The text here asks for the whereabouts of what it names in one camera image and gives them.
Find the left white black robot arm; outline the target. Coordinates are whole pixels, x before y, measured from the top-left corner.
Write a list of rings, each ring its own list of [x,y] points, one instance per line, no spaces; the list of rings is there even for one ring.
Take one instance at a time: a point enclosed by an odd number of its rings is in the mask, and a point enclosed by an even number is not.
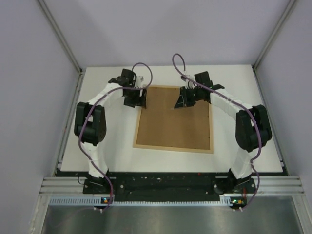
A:
[[[152,81],[153,75],[147,84],[143,84],[144,77],[123,69],[121,75],[108,80],[97,95],[76,106],[74,134],[78,137],[79,149],[88,158],[89,175],[95,179],[93,186],[99,193],[108,192],[111,186],[100,147],[107,134],[106,111],[120,99],[125,106],[146,108],[147,88]]]

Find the left aluminium corner post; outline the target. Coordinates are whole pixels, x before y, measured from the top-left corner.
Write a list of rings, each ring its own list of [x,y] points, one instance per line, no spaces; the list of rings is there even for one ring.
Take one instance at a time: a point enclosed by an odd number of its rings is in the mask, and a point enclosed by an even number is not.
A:
[[[46,18],[47,22],[49,23],[54,35],[56,36],[60,46],[62,47],[65,55],[73,65],[74,69],[81,74],[83,69],[80,67],[76,57],[72,49],[70,48],[64,34],[62,33],[60,27],[58,26],[53,14],[51,13],[47,3],[44,0],[36,0],[40,10],[42,11],[44,17]]]

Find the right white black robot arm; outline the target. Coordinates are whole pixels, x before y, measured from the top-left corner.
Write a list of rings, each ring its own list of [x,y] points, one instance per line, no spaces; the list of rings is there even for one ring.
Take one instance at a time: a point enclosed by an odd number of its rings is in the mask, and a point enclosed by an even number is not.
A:
[[[180,88],[175,109],[193,107],[206,101],[228,114],[235,121],[235,139],[238,151],[224,183],[216,183],[218,194],[239,193],[251,179],[254,161],[259,158],[262,148],[272,139],[267,109],[262,104],[253,106],[231,95],[224,86],[213,84],[208,72],[194,76],[182,74],[185,82]]]

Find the light wooden picture frame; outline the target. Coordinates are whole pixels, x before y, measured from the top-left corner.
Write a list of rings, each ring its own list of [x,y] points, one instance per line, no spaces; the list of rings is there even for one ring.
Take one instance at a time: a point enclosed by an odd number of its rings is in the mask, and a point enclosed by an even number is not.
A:
[[[147,89],[147,108],[136,122],[133,147],[188,153],[214,152],[212,108],[198,101],[193,107],[173,108],[177,86],[152,85]]]

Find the aluminium corner post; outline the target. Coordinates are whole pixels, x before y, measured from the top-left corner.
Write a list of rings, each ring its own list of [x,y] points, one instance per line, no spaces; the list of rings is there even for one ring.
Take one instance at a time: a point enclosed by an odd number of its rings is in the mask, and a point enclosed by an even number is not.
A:
[[[259,55],[257,56],[254,64],[252,65],[253,71],[256,72],[259,66],[261,65],[263,59],[273,46],[274,42],[276,41],[278,35],[280,34],[281,30],[285,26],[288,18],[296,8],[296,5],[298,4],[298,0],[289,0],[287,2],[287,5],[285,9],[283,10],[281,16],[278,18],[278,21],[276,22],[272,32],[270,33],[268,39],[266,40],[263,48],[261,49]]]
[[[36,0],[40,10],[42,11],[44,17],[46,18],[47,22],[49,23],[54,35],[56,36],[60,46],[62,47],[65,55],[73,65],[74,69],[81,74],[83,69],[80,67],[76,57],[72,49],[70,48],[64,34],[62,33],[60,27],[58,26],[53,14],[51,13],[47,3],[44,0]]]

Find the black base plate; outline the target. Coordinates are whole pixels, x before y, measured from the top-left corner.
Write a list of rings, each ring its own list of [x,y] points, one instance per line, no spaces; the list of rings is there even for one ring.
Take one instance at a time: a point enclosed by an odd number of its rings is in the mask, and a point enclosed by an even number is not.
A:
[[[202,202],[255,192],[252,178],[241,182],[229,173],[108,172],[107,176],[87,176],[83,193],[113,195],[119,202]]]

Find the right aluminium corner post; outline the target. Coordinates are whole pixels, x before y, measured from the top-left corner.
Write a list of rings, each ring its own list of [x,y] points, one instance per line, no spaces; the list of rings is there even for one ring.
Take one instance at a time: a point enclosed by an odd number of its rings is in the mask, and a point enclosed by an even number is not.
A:
[[[298,0],[289,0],[287,2],[287,5],[285,9],[283,10],[281,16],[278,18],[278,21],[276,22],[272,32],[270,33],[268,39],[266,40],[263,48],[261,49],[259,55],[257,56],[254,64],[252,65],[253,71],[256,72],[259,66],[261,65],[263,59],[273,46],[274,42],[276,41],[278,35],[280,34],[281,30],[285,26],[288,18],[296,8],[296,5],[298,4]]]

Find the aluminium front rail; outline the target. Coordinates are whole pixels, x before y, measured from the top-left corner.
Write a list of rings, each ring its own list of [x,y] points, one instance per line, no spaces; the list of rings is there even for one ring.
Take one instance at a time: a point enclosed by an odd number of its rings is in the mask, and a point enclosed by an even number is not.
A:
[[[84,186],[75,177],[46,177],[41,195],[81,195]],[[298,176],[261,176],[258,196],[303,195],[304,189]]]

